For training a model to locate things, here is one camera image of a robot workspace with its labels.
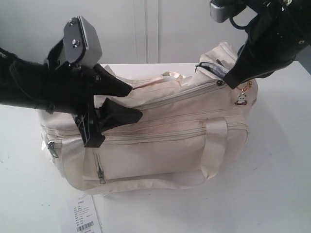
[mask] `white wall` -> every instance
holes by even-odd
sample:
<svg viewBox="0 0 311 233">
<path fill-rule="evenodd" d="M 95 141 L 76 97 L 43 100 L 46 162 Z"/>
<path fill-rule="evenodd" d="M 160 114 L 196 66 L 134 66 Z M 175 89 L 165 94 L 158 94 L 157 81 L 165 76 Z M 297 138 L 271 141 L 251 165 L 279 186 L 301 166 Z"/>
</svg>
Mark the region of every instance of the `white wall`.
<svg viewBox="0 0 311 233">
<path fill-rule="evenodd" d="M 42 62 L 83 15 L 98 33 L 102 63 L 197 62 L 221 41 L 238 49 L 246 33 L 209 16 L 209 0 L 4 0 L 0 3 L 0 46 Z M 247 23 L 254 14 L 238 19 Z"/>
</svg>

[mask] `paper label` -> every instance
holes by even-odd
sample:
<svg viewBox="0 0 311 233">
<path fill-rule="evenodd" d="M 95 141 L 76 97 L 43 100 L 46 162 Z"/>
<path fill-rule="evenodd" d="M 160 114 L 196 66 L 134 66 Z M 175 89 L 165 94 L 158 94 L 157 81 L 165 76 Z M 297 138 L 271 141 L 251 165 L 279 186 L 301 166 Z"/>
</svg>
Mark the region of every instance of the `paper label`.
<svg viewBox="0 0 311 233">
<path fill-rule="evenodd" d="M 101 233 L 91 195 L 73 198 L 59 212 L 62 233 Z"/>
</svg>

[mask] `cream handbag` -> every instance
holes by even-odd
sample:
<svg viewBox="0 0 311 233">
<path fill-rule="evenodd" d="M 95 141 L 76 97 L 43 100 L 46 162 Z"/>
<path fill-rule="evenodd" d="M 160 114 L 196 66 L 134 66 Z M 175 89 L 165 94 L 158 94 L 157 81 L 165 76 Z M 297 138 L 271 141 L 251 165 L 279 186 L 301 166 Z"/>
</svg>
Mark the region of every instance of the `cream handbag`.
<svg viewBox="0 0 311 233">
<path fill-rule="evenodd" d="M 95 106 L 110 98 L 143 116 L 136 124 L 104 132 L 98 149 L 83 147 L 71 115 L 39 112 L 46 147 L 61 175 L 89 194 L 183 189 L 213 177 L 239 158 L 248 135 L 245 118 L 258 92 L 255 80 L 235 90 L 222 81 L 236 59 L 223 42 L 201 56 L 190 77 L 174 72 L 138 80 L 118 77 L 132 85 L 132 92 L 125 98 L 96 97 Z"/>
</svg>

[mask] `white table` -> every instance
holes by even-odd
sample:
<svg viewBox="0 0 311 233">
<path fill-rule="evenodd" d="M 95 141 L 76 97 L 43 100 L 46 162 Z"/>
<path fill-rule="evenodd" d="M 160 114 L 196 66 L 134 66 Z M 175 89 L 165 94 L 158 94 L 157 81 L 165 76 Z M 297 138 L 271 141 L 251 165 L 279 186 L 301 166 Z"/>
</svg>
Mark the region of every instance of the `white table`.
<svg viewBox="0 0 311 233">
<path fill-rule="evenodd" d="M 194 70 L 194 64 L 111 67 L 124 77 Z M 310 232 L 311 76 L 295 62 L 258 82 L 238 162 L 189 190 L 94 196 L 103 232 Z M 43 156 L 35 110 L 0 106 L 0 129 L 0 232 L 59 233 L 58 209 L 82 193 Z"/>
</svg>

